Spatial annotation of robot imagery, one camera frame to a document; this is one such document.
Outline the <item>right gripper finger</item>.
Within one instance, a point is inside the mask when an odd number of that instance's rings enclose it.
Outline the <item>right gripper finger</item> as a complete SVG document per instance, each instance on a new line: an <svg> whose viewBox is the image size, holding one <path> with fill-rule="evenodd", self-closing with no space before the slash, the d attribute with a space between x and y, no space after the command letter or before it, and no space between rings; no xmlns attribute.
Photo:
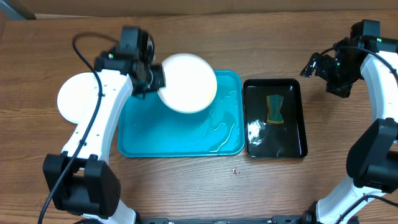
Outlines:
<svg viewBox="0 0 398 224"><path fill-rule="evenodd" d="M306 66L300 72L301 77L310 78L312 75L316 74L318 59L321 57L320 53L315 52L311 55L309 61Z"/></svg>
<svg viewBox="0 0 398 224"><path fill-rule="evenodd" d="M340 98L348 98L351 93L351 88L353 84L347 84L347 85L334 85L333 83L327 83L326 84L326 91L339 96Z"/></svg>

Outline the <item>pinkish white plate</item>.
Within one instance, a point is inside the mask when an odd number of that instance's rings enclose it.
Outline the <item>pinkish white plate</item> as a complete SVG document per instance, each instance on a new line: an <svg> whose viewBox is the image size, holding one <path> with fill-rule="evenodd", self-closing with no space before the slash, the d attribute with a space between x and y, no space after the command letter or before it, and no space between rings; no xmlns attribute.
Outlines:
<svg viewBox="0 0 398 224"><path fill-rule="evenodd" d="M163 62L165 86L158 95L171 110L192 114L203 111L215 99L218 83L211 65L188 53L174 54Z"/></svg>

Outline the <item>green yellow sponge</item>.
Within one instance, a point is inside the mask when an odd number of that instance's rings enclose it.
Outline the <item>green yellow sponge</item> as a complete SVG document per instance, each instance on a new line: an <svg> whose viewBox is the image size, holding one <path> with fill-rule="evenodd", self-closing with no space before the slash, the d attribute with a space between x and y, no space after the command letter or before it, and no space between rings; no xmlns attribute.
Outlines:
<svg viewBox="0 0 398 224"><path fill-rule="evenodd" d="M281 95L267 96L267 123L283 124L284 119L280 113L284 97Z"/></svg>

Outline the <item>white plate top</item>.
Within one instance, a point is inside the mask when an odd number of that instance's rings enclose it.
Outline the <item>white plate top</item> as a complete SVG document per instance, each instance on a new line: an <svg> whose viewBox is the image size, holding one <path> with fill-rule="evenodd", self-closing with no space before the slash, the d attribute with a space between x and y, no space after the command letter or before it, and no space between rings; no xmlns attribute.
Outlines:
<svg viewBox="0 0 398 224"><path fill-rule="evenodd" d="M92 113L98 92L95 76L90 72L79 73L69 78L57 96L60 114L69 122L78 124L86 112Z"/></svg>

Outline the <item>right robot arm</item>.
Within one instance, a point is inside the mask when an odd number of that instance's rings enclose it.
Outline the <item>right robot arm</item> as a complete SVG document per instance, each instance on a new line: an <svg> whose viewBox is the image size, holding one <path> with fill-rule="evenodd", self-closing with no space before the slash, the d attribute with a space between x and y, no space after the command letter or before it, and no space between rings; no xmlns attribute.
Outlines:
<svg viewBox="0 0 398 224"><path fill-rule="evenodd" d="M397 40L376 34L355 34L314 53L301 76L316 75L326 90L349 97L359 79L365 81L373 123L354 143L346 160L344 179L310 206L299 223L357 223L356 214L374 199L397 190Z"/></svg>

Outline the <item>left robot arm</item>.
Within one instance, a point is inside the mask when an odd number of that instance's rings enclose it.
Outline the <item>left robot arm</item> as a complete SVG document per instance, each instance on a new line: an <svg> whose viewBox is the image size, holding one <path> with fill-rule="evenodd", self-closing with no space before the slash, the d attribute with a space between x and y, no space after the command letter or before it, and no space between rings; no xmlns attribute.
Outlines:
<svg viewBox="0 0 398 224"><path fill-rule="evenodd" d="M82 216L85 223L136 223L138 214L121 200L121 184L109 167L111 142L122 108L130 96L145 95L165 85L154 53L140 56L101 54L90 72L67 80L58 93L66 115L80 111L76 129L58 155L43 163L50 190L40 211L42 223L50 203L58 210Z"/></svg>

